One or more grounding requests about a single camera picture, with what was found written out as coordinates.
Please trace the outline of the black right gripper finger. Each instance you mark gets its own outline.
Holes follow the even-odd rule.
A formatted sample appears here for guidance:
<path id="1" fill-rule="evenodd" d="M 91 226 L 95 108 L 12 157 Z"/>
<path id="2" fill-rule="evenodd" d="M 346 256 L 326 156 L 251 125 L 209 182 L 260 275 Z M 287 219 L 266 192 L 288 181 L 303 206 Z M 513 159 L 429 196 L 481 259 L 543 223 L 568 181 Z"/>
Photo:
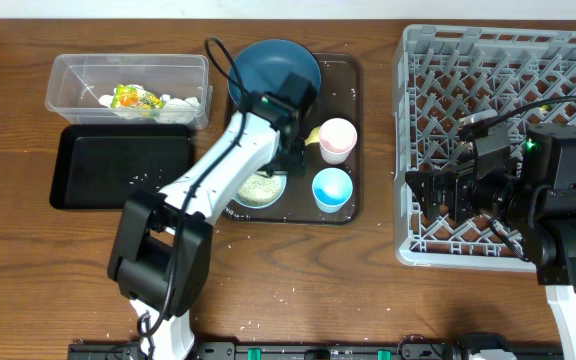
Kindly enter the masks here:
<path id="1" fill-rule="evenodd" d="M 445 203 L 439 200 L 421 200 L 419 205 L 423 216 L 430 221 L 435 221 L 442 216 Z"/>
<path id="2" fill-rule="evenodd" d="M 408 171 L 405 174 L 405 181 L 419 203 L 429 199 L 432 193 L 432 174 L 430 172 Z"/>

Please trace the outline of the light blue bowl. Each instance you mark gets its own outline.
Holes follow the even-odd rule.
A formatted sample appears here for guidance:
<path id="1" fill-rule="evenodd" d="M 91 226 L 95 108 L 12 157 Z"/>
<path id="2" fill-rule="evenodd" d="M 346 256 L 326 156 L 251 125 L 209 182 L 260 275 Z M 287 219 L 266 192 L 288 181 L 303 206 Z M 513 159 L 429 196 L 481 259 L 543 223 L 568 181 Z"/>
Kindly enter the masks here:
<path id="1" fill-rule="evenodd" d="M 265 173 L 254 173 L 237 191 L 234 200 L 248 208 L 266 208 L 282 196 L 286 185 L 286 175 L 268 176 Z"/>

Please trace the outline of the white rice grains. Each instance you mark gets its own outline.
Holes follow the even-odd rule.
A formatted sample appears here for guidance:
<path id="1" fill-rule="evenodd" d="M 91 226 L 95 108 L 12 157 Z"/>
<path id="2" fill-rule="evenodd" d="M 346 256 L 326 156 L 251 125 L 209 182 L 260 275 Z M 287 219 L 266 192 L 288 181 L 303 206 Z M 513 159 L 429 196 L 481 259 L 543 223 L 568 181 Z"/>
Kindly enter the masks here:
<path id="1" fill-rule="evenodd" d="M 282 191 L 280 176 L 253 174 L 237 193 L 239 200 L 250 206 L 263 206 L 279 197 Z"/>

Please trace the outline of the light blue plastic cup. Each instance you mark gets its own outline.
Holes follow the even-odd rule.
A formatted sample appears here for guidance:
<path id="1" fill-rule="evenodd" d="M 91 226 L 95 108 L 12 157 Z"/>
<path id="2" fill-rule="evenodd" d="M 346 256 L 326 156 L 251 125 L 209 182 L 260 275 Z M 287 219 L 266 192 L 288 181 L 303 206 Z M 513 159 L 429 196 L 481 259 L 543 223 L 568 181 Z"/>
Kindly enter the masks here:
<path id="1" fill-rule="evenodd" d="M 313 178 L 311 188 L 317 207 L 325 213 L 339 211 L 354 191 L 350 175 L 334 167 L 319 171 Z"/>

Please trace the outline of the white tissue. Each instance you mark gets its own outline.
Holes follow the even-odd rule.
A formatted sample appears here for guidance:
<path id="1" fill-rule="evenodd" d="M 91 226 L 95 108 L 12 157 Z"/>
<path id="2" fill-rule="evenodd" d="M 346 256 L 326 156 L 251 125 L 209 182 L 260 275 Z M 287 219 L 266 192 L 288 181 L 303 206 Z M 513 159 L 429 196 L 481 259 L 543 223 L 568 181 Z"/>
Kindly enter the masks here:
<path id="1" fill-rule="evenodd" d="M 155 93 L 157 97 L 164 101 L 164 106 L 160 109 L 111 108 L 110 103 L 115 88 L 111 95 L 102 95 L 98 102 L 106 108 L 113 109 L 115 115 L 126 120 L 152 120 L 164 124 L 188 123 L 200 109 L 200 102 L 196 97 L 181 99 L 171 97 L 168 94 L 157 96 Z"/>

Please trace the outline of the yellow snack wrapper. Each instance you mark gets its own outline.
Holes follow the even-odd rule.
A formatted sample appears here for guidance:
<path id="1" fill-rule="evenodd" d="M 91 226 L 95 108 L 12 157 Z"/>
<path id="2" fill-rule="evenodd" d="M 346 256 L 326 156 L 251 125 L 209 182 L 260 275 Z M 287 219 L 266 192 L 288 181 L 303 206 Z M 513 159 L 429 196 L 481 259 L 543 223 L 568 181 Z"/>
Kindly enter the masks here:
<path id="1" fill-rule="evenodd" d="M 137 85 L 118 84 L 114 90 L 111 108 L 160 109 L 164 101 L 154 93 Z"/>

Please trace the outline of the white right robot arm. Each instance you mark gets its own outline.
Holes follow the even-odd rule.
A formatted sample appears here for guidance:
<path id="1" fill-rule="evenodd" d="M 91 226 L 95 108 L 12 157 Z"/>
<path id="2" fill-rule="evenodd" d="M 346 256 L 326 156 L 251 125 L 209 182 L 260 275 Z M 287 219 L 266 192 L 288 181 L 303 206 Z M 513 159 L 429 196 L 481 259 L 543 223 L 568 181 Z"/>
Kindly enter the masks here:
<path id="1" fill-rule="evenodd" d="M 428 219 L 446 208 L 456 223 L 485 214 L 519 232 L 515 254 L 534 265 L 563 355 L 576 359 L 576 126 L 529 126 L 518 175 L 505 124 L 470 124 L 458 135 L 470 153 L 448 170 L 407 172 L 407 185 Z"/>

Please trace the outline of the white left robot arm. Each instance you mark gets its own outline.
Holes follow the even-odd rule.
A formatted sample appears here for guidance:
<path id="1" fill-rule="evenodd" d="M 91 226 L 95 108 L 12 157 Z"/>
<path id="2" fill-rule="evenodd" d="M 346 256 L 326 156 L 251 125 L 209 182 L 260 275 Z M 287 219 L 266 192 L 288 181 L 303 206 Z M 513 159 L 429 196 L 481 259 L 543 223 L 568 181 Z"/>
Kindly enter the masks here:
<path id="1" fill-rule="evenodd" d="M 108 277 L 138 315 L 138 348 L 146 359 L 184 359 L 195 336 L 189 311 L 209 275 L 213 227 L 242 184 L 299 147 L 300 121 L 313 95 L 252 93 L 206 154 L 158 193 L 125 202 Z"/>

